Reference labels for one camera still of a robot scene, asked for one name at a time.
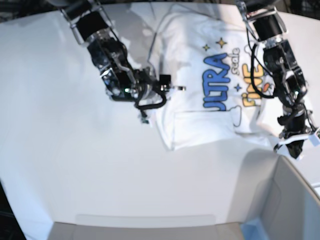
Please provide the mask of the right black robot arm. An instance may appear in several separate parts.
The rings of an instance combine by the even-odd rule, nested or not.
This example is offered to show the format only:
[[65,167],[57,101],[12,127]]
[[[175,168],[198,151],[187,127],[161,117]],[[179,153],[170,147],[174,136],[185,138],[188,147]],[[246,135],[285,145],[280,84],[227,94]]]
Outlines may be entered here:
[[168,74],[156,75],[149,66],[133,68],[128,50],[113,30],[112,21],[99,0],[50,0],[67,21],[76,42],[85,47],[105,92],[114,102],[132,103],[143,123],[148,111],[162,108],[172,91],[185,91],[173,85]]

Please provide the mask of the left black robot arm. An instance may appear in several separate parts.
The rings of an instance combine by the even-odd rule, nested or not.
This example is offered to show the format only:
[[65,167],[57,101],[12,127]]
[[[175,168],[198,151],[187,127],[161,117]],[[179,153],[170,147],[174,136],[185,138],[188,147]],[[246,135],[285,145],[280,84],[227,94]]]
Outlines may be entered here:
[[275,87],[271,95],[264,94],[250,74],[253,92],[263,99],[278,98],[282,103],[283,115],[278,123],[283,126],[280,141],[274,146],[277,152],[286,146],[289,156],[298,159],[306,140],[315,146],[320,144],[320,129],[315,126],[312,110],[305,105],[308,93],[307,81],[298,65],[288,40],[284,39],[287,28],[279,16],[274,0],[237,0],[235,2],[248,35],[255,43],[251,49],[251,63],[256,61],[256,48],[264,44],[263,63]]

